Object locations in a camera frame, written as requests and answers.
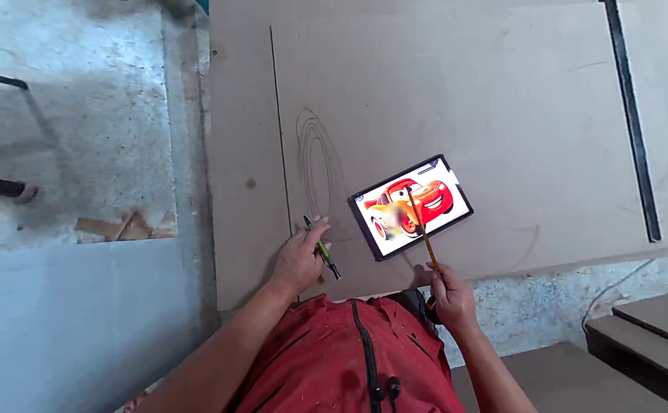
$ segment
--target cartoon car image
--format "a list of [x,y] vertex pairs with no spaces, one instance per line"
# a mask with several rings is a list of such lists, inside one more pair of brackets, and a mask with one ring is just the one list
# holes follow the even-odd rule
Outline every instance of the cartoon car image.
[[394,182],[385,188],[378,199],[364,203],[370,214],[370,222],[384,239],[390,239],[400,230],[408,237],[421,235],[406,187],[410,188],[415,208],[418,209],[424,225],[441,214],[448,214],[454,208],[454,197],[441,181],[431,181],[425,186],[410,178]]

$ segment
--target pencil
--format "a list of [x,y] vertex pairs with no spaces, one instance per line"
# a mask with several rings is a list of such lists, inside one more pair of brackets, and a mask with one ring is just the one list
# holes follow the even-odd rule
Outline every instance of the pencil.
[[413,207],[413,213],[415,214],[415,219],[418,220],[418,225],[421,227],[421,233],[423,234],[423,240],[426,241],[426,248],[428,249],[428,254],[431,256],[431,262],[433,262],[433,269],[440,274],[438,270],[438,263],[436,262],[436,256],[433,254],[433,249],[431,248],[431,242],[428,240],[428,235],[426,234],[426,227],[423,226],[423,221],[421,221],[421,214],[418,213],[418,208],[415,207],[415,201],[413,201],[413,195],[410,193],[410,187],[405,187],[405,190],[408,191],[408,198],[410,198],[410,204]]

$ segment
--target cartoon car wheel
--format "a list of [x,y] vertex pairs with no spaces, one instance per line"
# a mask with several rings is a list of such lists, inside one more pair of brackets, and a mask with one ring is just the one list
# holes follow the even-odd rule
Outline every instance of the cartoon car wheel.
[[384,239],[388,239],[388,231],[386,230],[386,227],[383,223],[383,221],[371,217],[370,221],[372,221],[372,225],[375,226],[375,229],[377,230],[377,233],[380,234],[380,237],[383,237]]
[[403,224],[400,226],[403,229],[403,234],[411,238],[417,238],[421,236],[421,227],[417,223],[413,222],[410,217],[405,215],[403,219]]

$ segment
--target left hand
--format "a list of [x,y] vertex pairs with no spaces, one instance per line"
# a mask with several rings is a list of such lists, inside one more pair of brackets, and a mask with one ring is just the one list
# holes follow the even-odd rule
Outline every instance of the left hand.
[[293,300],[321,275],[324,259],[316,252],[316,243],[331,228],[329,217],[313,220],[313,229],[298,231],[278,255],[268,284]]

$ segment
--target pencil line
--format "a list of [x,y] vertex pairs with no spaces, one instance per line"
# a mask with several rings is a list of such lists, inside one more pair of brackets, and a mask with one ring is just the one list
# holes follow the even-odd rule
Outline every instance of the pencil line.
[[280,101],[278,100],[278,75],[275,70],[275,48],[273,47],[273,26],[270,28],[270,55],[273,58],[273,82],[275,83],[275,108],[278,114],[278,136],[280,137],[280,158],[284,164],[284,187],[285,187],[285,208],[289,216],[289,235],[293,237],[293,226],[291,224],[291,200],[288,194],[288,176],[285,174],[285,152],[284,152],[284,129],[280,124]]

